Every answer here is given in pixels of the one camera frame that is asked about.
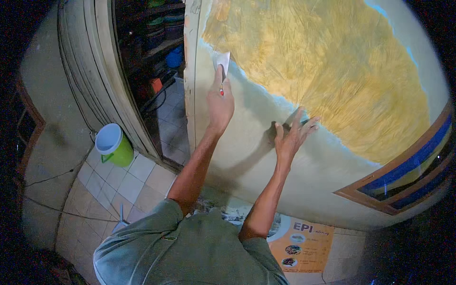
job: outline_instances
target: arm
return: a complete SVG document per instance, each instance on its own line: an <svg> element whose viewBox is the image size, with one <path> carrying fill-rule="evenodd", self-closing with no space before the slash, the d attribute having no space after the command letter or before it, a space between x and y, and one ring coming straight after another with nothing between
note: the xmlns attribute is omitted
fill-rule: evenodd
<svg viewBox="0 0 456 285"><path fill-rule="evenodd" d="M176 178L168 193L168 198L179 204L184 217L191 211L199 197L215 146L234 113L234 97L230 82L228 79L223 82L223 96L220 95L221 84L222 66L219 65L206 97L209 105L209 126L190 161Z"/></svg>
<svg viewBox="0 0 456 285"><path fill-rule="evenodd" d="M307 136L318 129L316 123L319 117L311 118L301 127L300 119L303 109L300 108L296 114L290 133L284 138L283 127L275 123L277 136L275 138L275 152L277 153L277 164L274 174L266 188L261 192L254 206L250 210L244 225L239 233L239 239L245 241L249 238L266 238L274 220L282 188L285 179L290 172L291 163L299 147L304 143Z"/></svg>

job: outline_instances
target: bucket handle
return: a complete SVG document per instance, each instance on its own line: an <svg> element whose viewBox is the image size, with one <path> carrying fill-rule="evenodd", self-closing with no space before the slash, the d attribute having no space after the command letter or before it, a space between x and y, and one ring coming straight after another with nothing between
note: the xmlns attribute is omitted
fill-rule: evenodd
<svg viewBox="0 0 456 285"><path fill-rule="evenodd" d="M101 155L101 163L107 162L113 155L114 155L114 153L110 153L108 155Z"/></svg>

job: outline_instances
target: right hand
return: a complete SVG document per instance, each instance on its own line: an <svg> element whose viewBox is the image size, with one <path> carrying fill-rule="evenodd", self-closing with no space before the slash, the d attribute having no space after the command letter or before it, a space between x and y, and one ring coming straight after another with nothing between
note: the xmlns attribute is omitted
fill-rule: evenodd
<svg viewBox="0 0 456 285"><path fill-rule="evenodd" d="M228 78L223 82L223 96L220 95L222 85L222 65L219 65L215 72L214 82L207 93L207 104L209 105L209 129L221 136L233 117L234 97L231 93L231 84Z"/></svg>
<svg viewBox="0 0 456 285"><path fill-rule="evenodd" d="M291 130L286 137L284 137L282 125L275 123L277 135L274 142L275 152L277 154L277 165L287 171L290 171L293 158L307 136L318 130L316 123L320 120L320 117L312 117L304 126L301 126L300 120L303 110L304 108L299 107L298 112L293 119Z"/></svg>

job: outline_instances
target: shelf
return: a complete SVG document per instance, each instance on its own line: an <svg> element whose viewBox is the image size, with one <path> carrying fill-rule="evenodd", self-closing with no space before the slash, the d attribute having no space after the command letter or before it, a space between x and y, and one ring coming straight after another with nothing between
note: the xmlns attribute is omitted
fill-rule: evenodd
<svg viewBox="0 0 456 285"><path fill-rule="evenodd" d="M185 4L184 3L166 4L166 5L161 5L161 6L157 6L157 7L153 7L153 8L147 8L144 12L140 12L140 13L137 13L135 15L125 18L125 20L123 20L119 23L119 26L123 27L123 26L129 24L130 22L142 20L153 14L159 14L159 13L163 13L163 12L166 12L169 10L180 9L180 8L185 8Z"/></svg>
<svg viewBox="0 0 456 285"><path fill-rule="evenodd" d="M131 75L133 73L135 73L136 71L138 71L145 63L146 61L156 55L157 53L163 51L163 50L166 50L168 48L172 48L172 47L177 47L178 45L181 44L181 42L184 41L184 37L180 37L178 39L175 39L175 40L168 40L168 41L164 41L162 42L158 47L154 48L154 49L151 49L150 51L148 51L142 58L141 58L141 61L138 65L134 66L133 68L131 68L128 72L128 75Z"/></svg>

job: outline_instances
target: food picture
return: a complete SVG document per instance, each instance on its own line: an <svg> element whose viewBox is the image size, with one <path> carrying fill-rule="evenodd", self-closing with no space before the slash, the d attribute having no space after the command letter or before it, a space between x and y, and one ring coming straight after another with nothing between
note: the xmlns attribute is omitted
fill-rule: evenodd
<svg viewBox="0 0 456 285"><path fill-rule="evenodd" d="M285 248L287 254L299 254L301 252L301 247L297 245L289 245Z"/></svg>
<svg viewBox="0 0 456 285"><path fill-rule="evenodd" d="M306 240L306 237L303 236L303 235L300 234L300 233L293 233L293 234L291 234L291 236L290 236L290 240L291 240L292 242L294 242L294 243L300 244L300 243L302 243L302 242L304 242L304 241Z"/></svg>
<svg viewBox="0 0 456 285"><path fill-rule="evenodd" d="M294 258L285 258L282 259L282 265L286 267L293 267L298 264L298 261Z"/></svg>

